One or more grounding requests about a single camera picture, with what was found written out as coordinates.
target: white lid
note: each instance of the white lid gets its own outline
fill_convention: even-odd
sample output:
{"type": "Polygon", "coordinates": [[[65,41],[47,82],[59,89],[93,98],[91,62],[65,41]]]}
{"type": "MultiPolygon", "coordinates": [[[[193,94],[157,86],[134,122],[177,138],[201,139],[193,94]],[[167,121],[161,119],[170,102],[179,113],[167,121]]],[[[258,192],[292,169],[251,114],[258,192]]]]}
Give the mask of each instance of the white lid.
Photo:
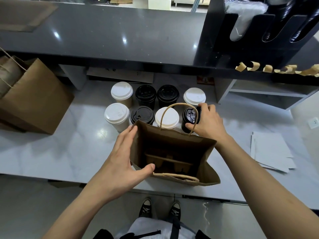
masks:
{"type": "MultiPolygon", "coordinates": [[[[166,108],[167,107],[162,107],[155,114],[155,121],[158,124],[158,126],[160,126],[160,121],[162,119],[163,112],[165,111],[166,108]]],[[[178,124],[178,122],[179,122],[179,115],[177,111],[170,107],[164,114],[162,127],[171,129],[171,128],[174,128],[178,124]]]]}
{"type": "Polygon", "coordinates": [[[111,95],[115,100],[122,101],[131,97],[133,94],[132,86],[124,81],[118,82],[113,85],[111,95]]]}
{"type": "Polygon", "coordinates": [[[189,88],[184,93],[184,100],[191,105],[198,105],[206,101],[206,95],[200,88],[189,88]]]}
{"type": "Polygon", "coordinates": [[[130,110],[121,103],[110,104],[104,112],[104,118],[109,123],[116,124],[124,121],[130,114],[130,110]]]}

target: white-lidded cup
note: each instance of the white-lidded cup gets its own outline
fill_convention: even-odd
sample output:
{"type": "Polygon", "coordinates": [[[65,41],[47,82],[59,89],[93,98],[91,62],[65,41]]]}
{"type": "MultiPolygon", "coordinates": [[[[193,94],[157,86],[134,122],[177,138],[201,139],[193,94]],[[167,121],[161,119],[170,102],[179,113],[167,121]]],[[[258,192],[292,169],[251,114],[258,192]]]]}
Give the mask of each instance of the white-lidded cup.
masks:
{"type": "Polygon", "coordinates": [[[104,112],[105,120],[112,124],[118,132],[123,132],[129,125],[130,110],[121,103],[110,104],[104,112]]]}
{"type": "Polygon", "coordinates": [[[197,87],[192,87],[185,91],[183,98],[187,104],[193,106],[196,106],[199,103],[203,103],[206,101],[205,93],[197,87]]]}
{"type": "Polygon", "coordinates": [[[133,88],[132,86],[124,81],[118,82],[113,85],[111,89],[111,96],[118,102],[126,105],[130,108],[133,103],[133,88]]]}
{"type": "MultiPolygon", "coordinates": [[[[165,111],[166,108],[167,106],[162,107],[155,114],[155,121],[158,127],[160,127],[160,121],[162,119],[163,112],[165,111]]],[[[170,107],[164,114],[163,121],[162,121],[162,128],[173,129],[174,127],[176,127],[178,122],[179,122],[179,115],[177,111],[170,107]]]]}

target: person's left hand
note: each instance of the person's left hand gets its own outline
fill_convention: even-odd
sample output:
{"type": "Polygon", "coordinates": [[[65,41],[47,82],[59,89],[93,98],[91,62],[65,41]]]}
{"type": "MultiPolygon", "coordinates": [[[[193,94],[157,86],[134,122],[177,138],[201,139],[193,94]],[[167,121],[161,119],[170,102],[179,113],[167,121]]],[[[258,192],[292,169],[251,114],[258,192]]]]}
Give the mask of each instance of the person's left hand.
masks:
{"type": "Polygon", "coordinates": [[[148,164],[137,171],[131,167],[130,150],[137,130],[137,126],[129,126],[118,135],[109,157],[84,187],[82,193],[86,197],[106,204],[134,188],[153,173],[154,164],[148,164]]]}

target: open paper bag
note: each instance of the open paper bag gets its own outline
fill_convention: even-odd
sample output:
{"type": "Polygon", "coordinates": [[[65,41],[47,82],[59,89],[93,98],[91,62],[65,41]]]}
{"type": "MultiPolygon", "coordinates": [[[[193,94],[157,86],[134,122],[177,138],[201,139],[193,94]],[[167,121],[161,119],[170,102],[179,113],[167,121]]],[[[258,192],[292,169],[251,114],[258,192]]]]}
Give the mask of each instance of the open paper bag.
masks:
{"type": "Polygon", "coordinates": [[[5,54],[10,59],[2,59],[0,67],[1,85],[8,88],[3,90],[0,98],[0,129],[53,134],[69,108],[73,94],[39,59],[23,62],[5,54]],[[20,69],[18,79],[13,64],[20,69]]]}
{"type": "MultiPolygon", "coordinates": [[[[188,105],[173,104],[165,112],[178,104],[188,105]]],[[[220,184],[218,174],[207,162],[216,141],[191,135],[193,131],[185,134],[161,128],[161,124],[160,127],[155,127],[140,120],[134,123],[134,126],[138,127],[130,155],[134,168],[141,169],[149,163],[154,163],[154,177],[192,186],[220,184]]]]}

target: black countertop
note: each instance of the black countertop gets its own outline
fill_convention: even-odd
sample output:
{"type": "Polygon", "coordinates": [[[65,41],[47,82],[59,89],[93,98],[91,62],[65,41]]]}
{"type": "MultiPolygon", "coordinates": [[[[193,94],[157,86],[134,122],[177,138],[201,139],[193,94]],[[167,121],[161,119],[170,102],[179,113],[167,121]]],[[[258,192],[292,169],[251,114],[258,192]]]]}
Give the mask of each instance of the black countertop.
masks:
{"type": "MultiPolygon", "coordinates": [[[[307,82],[299,75],[240,73],[227,55],[211,52],[207,44],[200,50],[205,13],[57,5],[33,32],[0,31],[0,46],[45,63],[319,85],[319,79],[307,82]]],[[[292,60],[305,69],[319,63],[318,57],[319,43],[312,38],[292,60]]]]}

